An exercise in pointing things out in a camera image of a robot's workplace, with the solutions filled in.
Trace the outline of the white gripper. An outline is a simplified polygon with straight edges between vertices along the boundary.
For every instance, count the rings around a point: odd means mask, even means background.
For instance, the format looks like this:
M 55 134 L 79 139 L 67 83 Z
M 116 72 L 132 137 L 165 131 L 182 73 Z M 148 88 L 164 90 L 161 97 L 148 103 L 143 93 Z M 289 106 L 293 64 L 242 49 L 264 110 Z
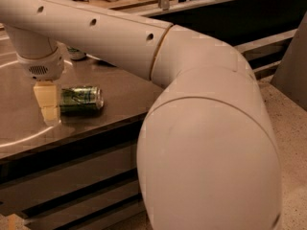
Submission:
M 47 126 L 55 126 L 60 120 L 59 87 L 52 81 L 58 80 L 64 69 L 64 61 L 59 48 L 49 56 L 29 59 L 17 56 L 25 74 L 38 82 L 34 93 L 41 114 Z

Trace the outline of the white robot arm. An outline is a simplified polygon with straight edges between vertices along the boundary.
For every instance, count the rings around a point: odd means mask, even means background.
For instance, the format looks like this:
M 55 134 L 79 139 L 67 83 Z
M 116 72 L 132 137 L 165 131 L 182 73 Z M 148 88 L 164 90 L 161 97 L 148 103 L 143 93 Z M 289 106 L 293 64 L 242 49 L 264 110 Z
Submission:
M 153 230 L 282 230 L 281 170 L 256 78 L 232 46 L 71 0 L 0 0 L 44 120 L 59 119 L 65 44 L 161 87 L 137 143 Z

